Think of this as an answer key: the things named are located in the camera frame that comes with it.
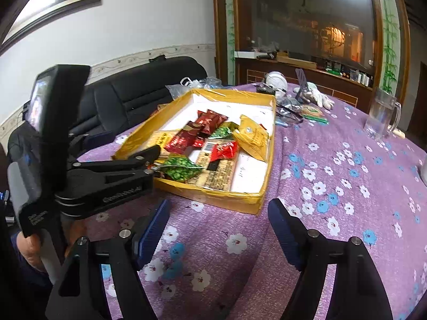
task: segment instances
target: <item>yellow snack package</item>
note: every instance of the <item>yellow snack package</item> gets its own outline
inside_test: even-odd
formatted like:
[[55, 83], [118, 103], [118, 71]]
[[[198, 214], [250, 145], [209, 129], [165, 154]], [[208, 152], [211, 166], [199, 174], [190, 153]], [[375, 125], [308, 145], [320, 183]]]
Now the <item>yellow snack package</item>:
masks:
[[179, 130], [154, 131], [150, 138], [142, 145], [140, 150], [152, 147], [153, 145], [159, 145], [161, 148], [159, 159], [167, 159], [170, 152], [164, 150], [163, 147], [178, 133], [178, 131]]
[[268, 132], [261, 125], [242, 114], [240, 126], [233, 131], [233, 137], [250, 156], [267, 162]]

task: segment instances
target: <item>glass mug handle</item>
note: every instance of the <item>glass mug handle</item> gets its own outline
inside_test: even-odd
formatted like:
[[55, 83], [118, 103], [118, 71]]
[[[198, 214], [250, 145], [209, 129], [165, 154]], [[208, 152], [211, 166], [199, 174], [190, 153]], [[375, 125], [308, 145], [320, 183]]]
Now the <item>glass mug handle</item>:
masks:
[[391, 128], [387, 128], [387, 132], [388, 132], [388, 133], [392, 133], [392, 132], [394, 131], [394, 129], [398, 127], [398, 124], [399, 124], [399, 121], [400, 121], [400, 116], [401, 116], [402, 106], [401, 106], [401, 104], [400, 104], [399, 102], [396, 102], [396, 103], [394, 104], [394, 106], [395, 106], [395, 107], [396, 107], [396, 109], [397, 109], [396, 118], [394, 119], [394, 123], [393, 123], [393, 125], [391, 126]]

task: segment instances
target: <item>framed picture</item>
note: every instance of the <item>framed picture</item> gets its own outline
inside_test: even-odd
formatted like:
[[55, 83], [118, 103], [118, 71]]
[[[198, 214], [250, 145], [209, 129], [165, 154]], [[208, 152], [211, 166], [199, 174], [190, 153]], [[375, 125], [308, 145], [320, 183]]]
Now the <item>framed picture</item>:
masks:
[[101, 0], [29, 0], [0, 46], [0, 54], [26, 34], [52, 21], [53, 18], [100, 2]]

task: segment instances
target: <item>purple tablecloth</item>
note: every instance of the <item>purple tablecloth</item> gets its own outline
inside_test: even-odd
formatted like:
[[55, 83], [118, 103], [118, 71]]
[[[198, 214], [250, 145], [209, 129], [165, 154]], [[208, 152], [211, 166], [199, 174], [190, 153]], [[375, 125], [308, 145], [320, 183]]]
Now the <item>purple tablecloth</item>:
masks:
[[[274, 165], [259, 216], [158, 191], [87, 219], [89, 237], [112, 237], [160, 198], [170, 198], [164, 235], [152, 262], [139, 273], [158, 318], [279, 319], [298, 279], [266, 216], [266, 204], [279, 197], [307, 228], [343, 241], [362, 238], [393, 316], [405, 318], [427, 289], [427, 189], [418, 177], [425, 152], [393, 135], [376, 143], [362, 131], [366, 114], [334, 100], [334, 109], [325, 114], [328, 125], [276, 126]], [[97, 148], [81, 160], [109, 159], [119, 147]], [[110, 269], [102, 269], [117, 319]], [[316, 319], [326, 316], [333, 283], [331, 266]]]

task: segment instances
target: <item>dark red wrapper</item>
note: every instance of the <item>dark red wrapper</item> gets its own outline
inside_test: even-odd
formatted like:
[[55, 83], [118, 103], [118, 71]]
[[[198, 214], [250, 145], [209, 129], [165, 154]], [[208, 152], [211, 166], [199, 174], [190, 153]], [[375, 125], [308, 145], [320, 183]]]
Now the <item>dark red wrapper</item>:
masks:
[[204, 145], [204, 140], [205, 140], [205, 138], [196, 137], [196, 139], [194, 140], [194, 143], [193, 143], [193, 147], [202, 148]]
[[215, 144], [211, 154], [211, 162], [219, 159], [233, 159], [237, 152], [238, 143], [236, 141]]
[[212, 110], [208, 110], [206, 113], [197, 111], [197, 113], [199, 117], [197, 118], [196, 123], [203, 125], [203, 129], [200, 132], [209, 136], [228, 119], [227, 116]]
[[170, 153], [184, 154], [187, 147], [193, 145], [197, 134], [203, 128], [203, 125], [188, 122], [170, 141], [164, 146], [164, 149]]

